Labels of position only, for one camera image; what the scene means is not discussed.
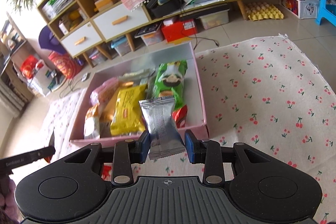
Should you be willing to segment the yellow egg tray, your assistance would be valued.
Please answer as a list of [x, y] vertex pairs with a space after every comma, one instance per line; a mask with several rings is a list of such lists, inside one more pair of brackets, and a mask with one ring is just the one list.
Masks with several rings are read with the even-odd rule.
[[267, 2], [252, 2], [245, 5], [245, 12], [249, 20], [284, 19], [284, 14]]

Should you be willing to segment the pink snack packet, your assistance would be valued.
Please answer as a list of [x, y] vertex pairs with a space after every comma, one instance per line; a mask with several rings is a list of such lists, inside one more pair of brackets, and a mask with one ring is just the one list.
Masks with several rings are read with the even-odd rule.
[[90, 94], [90, 103], [92, 106], [99, 104], [99, 106], [106, 105], [117, 88], [119, 87], [119, 81], [117, 77], [112, 77], [102, 83]]

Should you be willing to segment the gold snack packet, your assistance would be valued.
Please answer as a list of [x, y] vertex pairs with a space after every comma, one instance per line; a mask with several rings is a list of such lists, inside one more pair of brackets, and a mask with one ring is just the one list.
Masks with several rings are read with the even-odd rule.
[[114, 119], [114, 113], [116, 110], [116, 102], [118, 98], [119, 91], [121, 90], [121, 87], [118, 87], [113, 94], [112, 98], [108, 102], [108, 104], [105, 106], [104, 110], [102, 111], [102, 114], [100, 116], [100, 122], [112, 122]]

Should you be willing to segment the yellow snack packet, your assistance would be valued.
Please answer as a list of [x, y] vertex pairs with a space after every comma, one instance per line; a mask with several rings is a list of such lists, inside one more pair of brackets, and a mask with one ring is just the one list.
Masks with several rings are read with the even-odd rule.
[[139, 101], [146, 98], [146, 87], [146, 84], [137, 85], [118, 92], [114, 117], [110, 124], [112, 136], [145, 131]]

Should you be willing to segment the white paper shopping bag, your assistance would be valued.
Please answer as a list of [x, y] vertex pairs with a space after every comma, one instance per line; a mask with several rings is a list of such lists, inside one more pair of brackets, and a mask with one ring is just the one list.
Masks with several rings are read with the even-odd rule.
[[33, 69], [33, 77], [28, 80], [28, 85], [41, 96], [46, 97], [61, 88], [66, 80], [60, 71], [52, 70], [40, 59]]

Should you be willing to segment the cherry print table cloth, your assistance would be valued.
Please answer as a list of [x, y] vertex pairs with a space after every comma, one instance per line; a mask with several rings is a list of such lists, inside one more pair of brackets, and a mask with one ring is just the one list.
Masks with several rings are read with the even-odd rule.
[[43, 141], [55, 146], [54, 160], [86, 144], [83, 125], [92, 90], [125, 72], [157, 69], [174, 60], [188, 65], [185, 127], [223, 146], [242, 141], [308, 173], [322, 189], [315, 220], [335, 221], [335, 93], [282, 35], [201, 53], [182, 44], [97, 71], [86, 89], [50, 107]]

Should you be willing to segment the purple plush toy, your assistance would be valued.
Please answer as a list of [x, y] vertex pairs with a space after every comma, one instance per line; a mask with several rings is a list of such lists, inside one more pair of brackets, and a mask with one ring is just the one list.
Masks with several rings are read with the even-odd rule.
[[57, 66], [62, 60], [62, 57], [69, 57], [72, 63], [74, 63], [78, 68], [82, 69], [83, 64], [81, 61], [77, 61], [70, 57], [66, 49], [50, 30], [49, 26], [44, 26], [42, 28], [38, 41], [41, 49], [51, 51], [48, 58], [53, 63], [53, 65]]

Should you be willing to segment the red gift box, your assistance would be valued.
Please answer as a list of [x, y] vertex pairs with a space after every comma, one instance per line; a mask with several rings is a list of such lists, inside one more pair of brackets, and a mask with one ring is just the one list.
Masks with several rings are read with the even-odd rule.
[[197, 26], [193, 19], [187, 21], [178, 20], [169, 26], [161, 27], [161, 31], [168, 43], [172, 43], [176, 40], [187, 38], [198, 33]]

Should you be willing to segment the silver foil snack packet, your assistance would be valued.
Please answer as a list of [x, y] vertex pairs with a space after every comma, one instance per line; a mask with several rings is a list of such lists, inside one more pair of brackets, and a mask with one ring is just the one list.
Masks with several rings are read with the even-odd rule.
[[150, 135], [149, 159], [158, 160], [185, 151], [185, 145], [178, 132], [173, 111], [173, 96], [139, 101], [147, 130]]

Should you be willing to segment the lotus root biscuit packet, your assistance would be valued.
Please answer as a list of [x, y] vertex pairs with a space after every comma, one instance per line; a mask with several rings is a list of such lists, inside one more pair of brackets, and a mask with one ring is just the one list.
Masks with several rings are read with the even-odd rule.
[[90, 107], [85, 115], [84, 139], [100, 138], [99, 104]]

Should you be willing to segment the white long snack packet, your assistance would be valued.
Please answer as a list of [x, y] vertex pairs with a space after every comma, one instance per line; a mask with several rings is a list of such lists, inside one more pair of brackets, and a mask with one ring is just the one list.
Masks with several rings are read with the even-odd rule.
[[141, 69], [136, 72], [125, 73], [118, 76], [121, 83], [133, 83], [133, 86], [147, 84], [150, 77], [155, 73], [155, 68]]

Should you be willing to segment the green chips packet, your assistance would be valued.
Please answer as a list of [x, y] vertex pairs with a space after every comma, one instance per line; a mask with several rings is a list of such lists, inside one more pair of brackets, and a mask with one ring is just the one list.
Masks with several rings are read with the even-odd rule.
[[162, 63], [154, 81], [153, 97], [173, 96], [175, 98], [174, 110], [185, 106], [183, 89], [187, 68], [186, 60]]

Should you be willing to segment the blue plastic stool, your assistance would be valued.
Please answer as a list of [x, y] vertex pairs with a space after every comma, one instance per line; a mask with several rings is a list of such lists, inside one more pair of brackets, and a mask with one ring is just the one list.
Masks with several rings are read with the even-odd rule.
[[327, 4], [327, 0], [320, 0], [318, 14], [315, 20], [317, 25], [320, 25], [321, 20], [324, 18], [335, 26], [335, 13], [332, 13], [330, 10], [328, 10], [328, 6], [329, 5]]

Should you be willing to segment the wooden tv cabinet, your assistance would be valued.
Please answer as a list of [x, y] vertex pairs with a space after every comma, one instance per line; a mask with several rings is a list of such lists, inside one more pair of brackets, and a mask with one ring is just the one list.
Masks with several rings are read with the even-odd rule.
[[146, 0], [134, 10], [121, 1], [99, 10], [93, 0], [42, 0], [37, 9], [71, 57], [89, 51], [110, 58], [104, 44], [166, 16], [243, 0]]

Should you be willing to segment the red snack packet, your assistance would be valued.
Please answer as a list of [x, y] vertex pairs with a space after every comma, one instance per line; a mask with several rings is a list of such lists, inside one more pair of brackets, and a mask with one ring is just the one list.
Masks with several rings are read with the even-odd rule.
[[180, 109], [173, 111], [173, 118], [177, 128], [185, 127], [187, 112], [187, 105], [184, 105]]

